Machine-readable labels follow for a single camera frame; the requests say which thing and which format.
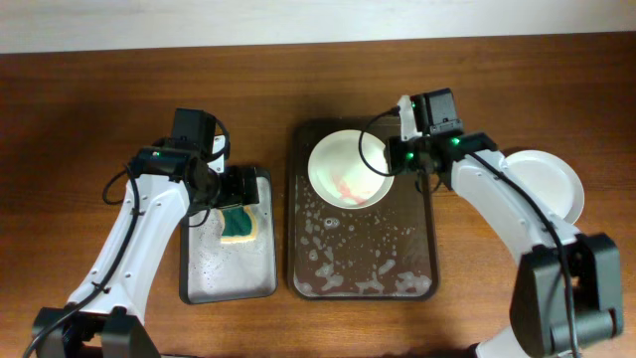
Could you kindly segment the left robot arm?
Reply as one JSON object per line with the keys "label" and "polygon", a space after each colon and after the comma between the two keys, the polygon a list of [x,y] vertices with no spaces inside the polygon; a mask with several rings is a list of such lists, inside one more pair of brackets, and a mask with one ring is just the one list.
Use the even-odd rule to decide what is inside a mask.
{"label": "left robot arm", "polygon": [[216,213],[223,242],[257,236],[254,168],[218,172],[210,166],[229,158],[230,150],[230,134],[213,115],[176,110],[170,135],[125,164],[126,192],[116,203],[120,212],[98,258],[64,308],[40,310],[25,356],[158,356],[143,319],[175,229],[197,214]]}

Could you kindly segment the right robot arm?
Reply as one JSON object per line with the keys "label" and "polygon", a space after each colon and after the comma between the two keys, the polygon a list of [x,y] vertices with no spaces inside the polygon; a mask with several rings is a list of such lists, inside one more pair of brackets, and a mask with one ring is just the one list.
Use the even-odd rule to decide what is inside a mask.
{"label": "right robot arm", "polygon": [[510,325],[475,357],[578,357],[624,329],[619,251],[560,218],[509,169],[485,133],[467,134],[450,89],[402,96],[389,113],[391,175],[434,174],[490,225],[517,264]]}

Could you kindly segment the light green plate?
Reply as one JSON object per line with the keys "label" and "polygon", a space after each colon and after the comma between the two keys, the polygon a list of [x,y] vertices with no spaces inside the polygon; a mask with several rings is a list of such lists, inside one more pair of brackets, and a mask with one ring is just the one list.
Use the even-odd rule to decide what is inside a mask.
{"label": "light green plate", "polygon": [[584,189],[575,171],[562,159],[540,150],[522,150],[506,157],[513,174],[564,221],[575,224],[584,208]]}

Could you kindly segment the green yellow sponge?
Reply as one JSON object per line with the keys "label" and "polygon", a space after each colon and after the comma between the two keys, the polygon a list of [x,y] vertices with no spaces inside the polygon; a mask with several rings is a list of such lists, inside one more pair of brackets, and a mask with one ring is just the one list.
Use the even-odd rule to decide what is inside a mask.
{"label": "green yellow sponge", "polygon": [[224,229],[222,244],[238,244],[254,241],[257,236],[257,221],[250,207],[222,210]]}

